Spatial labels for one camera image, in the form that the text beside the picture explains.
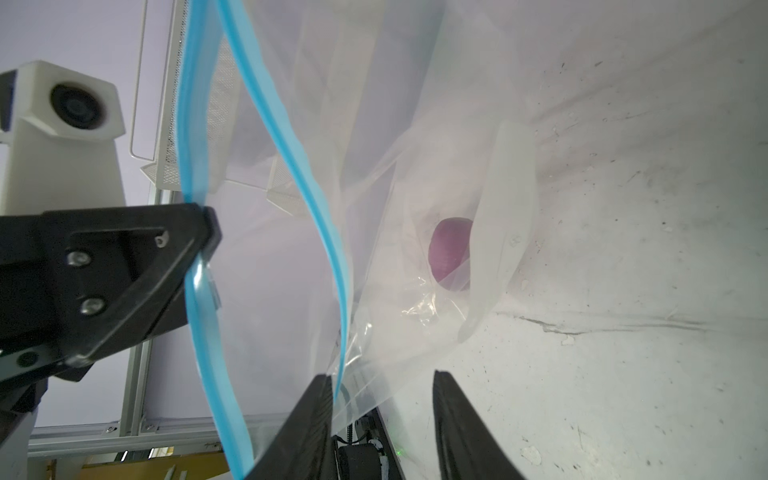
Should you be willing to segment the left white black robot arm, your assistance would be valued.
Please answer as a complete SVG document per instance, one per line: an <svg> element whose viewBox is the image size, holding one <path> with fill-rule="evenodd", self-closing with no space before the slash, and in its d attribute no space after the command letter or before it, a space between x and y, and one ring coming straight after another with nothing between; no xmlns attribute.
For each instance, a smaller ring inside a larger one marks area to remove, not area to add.
<svg viewBox="0 0 768 480"><path fill-rule="evenodd" d="M48 211L1 220L1 475L26 474L48 381L184 326L184 278L221 239L197 204Z"/></svg>

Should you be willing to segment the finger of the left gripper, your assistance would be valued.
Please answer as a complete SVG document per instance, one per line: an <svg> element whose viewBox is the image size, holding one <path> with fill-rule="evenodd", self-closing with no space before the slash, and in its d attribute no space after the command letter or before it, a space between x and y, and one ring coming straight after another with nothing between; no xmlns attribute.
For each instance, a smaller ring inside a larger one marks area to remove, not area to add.
<svg viewBox="0 0 768 480"><path fill-rule="evenodd" d="M197 204L2 217L2 380L77 381L185 325L185 274L220 240L214 209Z"/></svg>

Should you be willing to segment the purple toy onion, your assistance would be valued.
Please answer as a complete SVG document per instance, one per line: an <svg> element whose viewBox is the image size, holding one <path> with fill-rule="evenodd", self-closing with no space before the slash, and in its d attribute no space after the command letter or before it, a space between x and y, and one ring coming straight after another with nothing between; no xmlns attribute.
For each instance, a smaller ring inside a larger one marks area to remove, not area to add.
<svg viewBox="0 0 768 480"><path fill-rule="evenodd" d="M470 286L470 236L473 221L463 217L441 220L428 248L428 262L435 281L449 291Z"/></svg>

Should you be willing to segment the clear zip bag blue zipper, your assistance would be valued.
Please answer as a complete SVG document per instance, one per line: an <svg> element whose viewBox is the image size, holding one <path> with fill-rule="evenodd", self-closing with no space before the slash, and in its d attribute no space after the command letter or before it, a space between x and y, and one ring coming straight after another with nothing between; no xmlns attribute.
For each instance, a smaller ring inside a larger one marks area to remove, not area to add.
<svg viewBox="0 0 768 480"><path fill-rule="evenodd" d="M230 472L264 455L310 382L332 379L332 443L466 341L498 304L537 210L516 60L481 1L323 1L310 30L311 136L297 138L246 1L213 1L241 78L308 207L227 184L221 240L184 278L195 360ZM446 218L473 221L470 286L432 276Z"/></svg>

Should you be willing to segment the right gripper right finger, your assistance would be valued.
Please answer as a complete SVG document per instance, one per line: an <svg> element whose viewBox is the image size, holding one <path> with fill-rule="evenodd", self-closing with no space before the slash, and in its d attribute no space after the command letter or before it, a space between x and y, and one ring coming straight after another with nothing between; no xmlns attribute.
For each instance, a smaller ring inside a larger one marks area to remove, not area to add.
<svg viewBox="0 0 768 480"><path fill-rule="evenodd" d="M432 395L442 479L524 479L449 372L434 373Z"/></svg>

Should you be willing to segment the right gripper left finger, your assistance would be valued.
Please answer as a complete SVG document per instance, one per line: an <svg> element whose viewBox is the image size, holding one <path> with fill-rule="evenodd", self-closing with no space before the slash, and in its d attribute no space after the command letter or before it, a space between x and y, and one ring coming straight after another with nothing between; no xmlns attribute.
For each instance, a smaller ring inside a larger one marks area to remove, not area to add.
<svg viewBox="0 0 768 480"><path fill-rule="evenodd" d="M332 379L317 375L246 479L333 479L332 412Z"/></svg>

